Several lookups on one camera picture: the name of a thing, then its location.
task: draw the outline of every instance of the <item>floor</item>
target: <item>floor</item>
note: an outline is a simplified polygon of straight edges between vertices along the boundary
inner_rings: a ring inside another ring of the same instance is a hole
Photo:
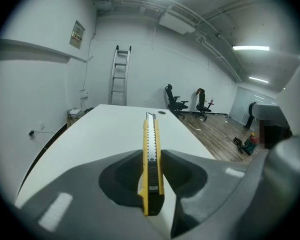
[[[202,121],[199,117],[196,118],[196,114],[184,113],[184,116],[185,119],[180,117],[180,121],[218,160],[250,163],[253,155],[264,150],[257,146],[252,155],[240,153],[234,144],[234,138],[237,137],[244,142],[252,131],[245,129],[241,123],[230,117],[208,114],[207,120]]]

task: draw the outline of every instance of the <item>office chair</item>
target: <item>office chair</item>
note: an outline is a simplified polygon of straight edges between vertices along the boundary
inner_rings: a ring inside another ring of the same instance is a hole
[[[165,87],[165,92],[168,95],[168,99],[169,99],[168,108],[176,116],[176,118],[179,118],[179,116],[181,116],[183,119],[185,119],[185,116],[183,114],[178,113],[177,111],[187,109],[188,107],[185,105],[185,103],[187,103],[189,101],[183,100],[181,102],[177,102],[177,99],[180,98],[180,96],[173,96],[171,90],[172,90],[172,85],[168,84]]]
[[[206,121],[207,120],[206,112],[211,112],[211,110],[208,109],[206,106],[204,106],[205,105],[205,99],[206,99],[205,90],[199,88],[196,91],[196,94],[197,95],[199,94],[199,103],[196,105],[196,109],[198,111],[200,111],[200,114],[198,114],[195,118],[198,118],[198,117],[202,116],[204,118],[204,121]]]

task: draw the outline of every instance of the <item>ceiling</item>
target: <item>ceiling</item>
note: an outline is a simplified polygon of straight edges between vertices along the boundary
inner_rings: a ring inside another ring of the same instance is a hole
[[[300,34],[294,17],[278,0],[92,0],[98,14],[135,14],[160,18],[175,5],[194,19],[193,35],[232,73],[281,91],[300,65]],[[232,46],[269,46],[270,51],[237,50]],[[269,81],[268,84],[249,76]]]

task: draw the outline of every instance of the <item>ceiling light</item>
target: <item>ceiling light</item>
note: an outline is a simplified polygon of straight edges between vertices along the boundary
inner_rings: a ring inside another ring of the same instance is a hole
[[[265,83],[269,83],[268,81],[266,80],[262,80],[262,79],[258,79],[258,78],[254,78],[254,77],[251,77],[249,76],[250,79],[253,79],[253,80],[257,80],[257,81],[261,81],[261,82],[265,82]]]
[[[254,96],[256,96],[257,98],[260,98],[260,99],[263,99],[263,100],[264,100],[264,98],[261,98],[261,97],[259,97],[259,96],[257,96],[257,95],[254,95]]]
[[[261,50],[261,51],[269,51],[269,46],[233,46],[234,50]]]

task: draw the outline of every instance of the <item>electrical panel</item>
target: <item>electrical panel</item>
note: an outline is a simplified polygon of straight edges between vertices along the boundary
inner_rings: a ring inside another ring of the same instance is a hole
[[[80,49],[84,32],[85,28],[76,20],[70,38],[70,45]]]

